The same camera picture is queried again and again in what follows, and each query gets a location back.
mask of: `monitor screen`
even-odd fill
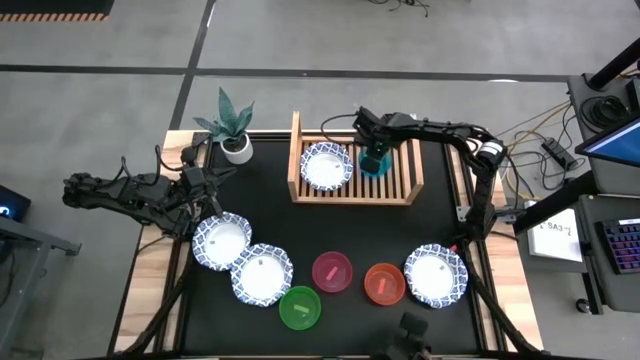
[[[22,221],[31,200],[0,185],[0,216]]]
[[[584,153],[640,166],[640,118],[586,146]]]

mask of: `succulent plant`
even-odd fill
[[[200,127],[208,130],[213,135],[213,140],[216,142],[236,142],[242,138],[247,126],[251,122],[253,116],[253,104],[247,106],[240,111],[240,114],[236,115],[236,111],[233,108],[231,99],[227,96],[227,93],[220,88],[218,91],[218,108],[220,111],[220,118],[213,117],[212,120],[207,120],[200,117],[194,117]]]

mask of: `black floor stripe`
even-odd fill
[[[266,78],[345,78],[398,80],[453,80],[564,83],[571,75],[483,74],[446,72],[362,71],[362,70],[296,70],[296,69],[226,69],[198,68],[196,76],[266,77]]]
[[[193,44],[193,50],[191,50],[191,56],[189,57],[188,68],[186,69],[187,75],[182,80],[182,86],[180,87],[180,93],[178,93],[178,100],[176,100],[176,106],[173,109],[173,115],[171,115],[171,122],[169,123],[169,130],[179,130],[182,117],[184,116],[184,109],[187,105],[187,99],[189,98],[189,92],[191,92],[191,84],[193,84],[193,72],[198,66],[200,61],[200,54],[202,54],[202,48],[204,47],[204,39],[207,37],[207,31],[209,30],[209,21],[213,17],[213,6],[216,0],[207,0],[207,4],[204,7],[202,13],[202,19],[200,19],[200,27],[198,28],[198,34]]]
[[[199,57],[202,46],[194,48]],[[197,64],[191,59],[190,64]],[[35,72],[69,74],[126,74],[126,75],[195,75],[264,78],[344,78],[344,79],[397,79],[397,80],[448,80],[491,81],[513,80],[518,82],[564,83],[574,75],[548,74],[483,74],[446,72],[362,71],[362,70],[304,70],[304,69],[231,69],[143,66],[67,66],[67,65],[0,65],[0,72]]]
[[[64,74],[123,74],[123,75],[184,75],[181,67],[137,66],[67,66],[67,65],[0,65],[1,72],[64,73]]]

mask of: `wooden dish rack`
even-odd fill
[[[399,149],[393,149],[391,169],[374,178],[360,172],[358,158],[360,146],[353,144],[352,136],[331,136],[349,151],[353,161],[353,175],[341,188],[334,191],[318,191],[300,176],[300,156],[312,144],[327,141],[321,134],[303,135],[300,113],[293,113],[291,147],[287,183],[291,200],[295,203],[346,204],[346,205],[411,205],[424,185],[422,156],[418,140],[407,141]]]

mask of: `orange cup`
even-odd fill
[[[404,296],[404,275],[391,264],[375,264],[364,277],[364,290],[376,304],[393,305]]]

